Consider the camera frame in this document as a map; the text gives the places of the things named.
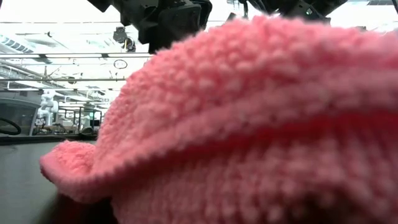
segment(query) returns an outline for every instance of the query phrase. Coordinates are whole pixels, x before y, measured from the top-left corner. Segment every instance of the fluorescent light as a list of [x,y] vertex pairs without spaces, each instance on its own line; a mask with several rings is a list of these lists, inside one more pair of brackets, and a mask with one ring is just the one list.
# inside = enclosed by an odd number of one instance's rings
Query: fluorescent light
[[84,96],[66,96],[66,97],[77,101],[90,101],[89,98],[86,98]]
[[70,106],[70,107],[74,107],[74,106],[84,106],[83,104],[73,104],[73,103],[64,103],[64,104],[60,104],[60,106]]
[[108,54],[109,57],[118,57],[118,58],[125,58],[125,57],[129,57],[129,58],[149,58],[152,57],[151,54],[147,54],[147,53],[116,53],[116,54]]
[[40,58],[38,54],[0,54],[0,58]]
[[6,90],[9,90],[9,91],[38,91],[39,89],[36,89],[36,88],[19,88],[19,89],[8,88]]
[[47,58],[101,58],[101,54],[46,54]]
[[79,88],[78,91],[120,91],[120,88]]
[[111,104],[111,102],[90,102],[93,105],[108,105]]
[[79,110],[79,107],[64,107],[63,106],[62,109],[69,110],[69,111],[74,111],[74,110]]
[[67,88],[65,88],[65,89],[63,89],[63,88],[60,88],[60,89],[51,89],[51,88],[49,88],[49,89],[43,89],[43,90],[53,90],[53,91],[74,91],[74,89],[67,89]]
[[97,109],[101,110],[101,109],[109,109],[110,105],[97,105]]
[[44,85],[35,81],[15,81],[15,82],[36,88],[50,88],[48,85]]
[[63,95],[63,94],[61,94],[61,93],[57,93],[57,92],[55,92],[55,96],[65,97],[65,95]]

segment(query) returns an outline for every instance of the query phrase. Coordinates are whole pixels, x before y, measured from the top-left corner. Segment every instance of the pink knitted hat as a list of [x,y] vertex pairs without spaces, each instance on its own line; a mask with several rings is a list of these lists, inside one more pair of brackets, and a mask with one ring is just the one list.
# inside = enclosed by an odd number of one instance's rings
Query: pink knitted hat
[[120,224],[398,223],[398,38],[236,20],[128,78],[96,146],[40,160]]

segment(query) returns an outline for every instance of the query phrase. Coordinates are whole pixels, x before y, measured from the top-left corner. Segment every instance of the black table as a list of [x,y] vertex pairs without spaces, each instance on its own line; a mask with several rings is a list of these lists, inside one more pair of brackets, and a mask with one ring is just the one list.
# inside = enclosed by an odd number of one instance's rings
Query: black table
[[76,203],[59,195],[55,186],[42,177],[39,158],[56,144],[0,146],[0,222],[117,223],[109,200],[94,205]]

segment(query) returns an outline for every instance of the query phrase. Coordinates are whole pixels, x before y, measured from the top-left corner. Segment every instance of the white robot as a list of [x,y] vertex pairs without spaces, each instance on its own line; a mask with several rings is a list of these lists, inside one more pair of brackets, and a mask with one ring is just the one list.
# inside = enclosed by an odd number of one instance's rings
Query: white robot
[[58,102],[54,101],[55,91],[45,90],[42,95],[42,107],[37,111],[38,118],[45,118],[46,125],[52,125],[53,113],[58,113]]
[[83,112],[82,113],[82,116],[81,116],[81,130],[82,129],[84,129],[84,128],[88,128],[88,127],[91,127],[90,126],[90,120],[91,120],[91,117],[90,117],[90,112]]

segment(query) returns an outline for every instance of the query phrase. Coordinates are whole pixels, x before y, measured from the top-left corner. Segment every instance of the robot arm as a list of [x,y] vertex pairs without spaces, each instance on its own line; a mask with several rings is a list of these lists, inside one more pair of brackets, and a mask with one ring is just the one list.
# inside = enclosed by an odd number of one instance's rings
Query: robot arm
[[[133,25],[139,32],[139,42],[149,44],[149,53],[169,48],[171,43],[206,27],[212,10],[210,0],[88,0],[104,12],[112,5],[121,15],[124,26]],[[256,9],[279,12],[285,17],[328,22],[326,16],[347,0],[239,0]]]

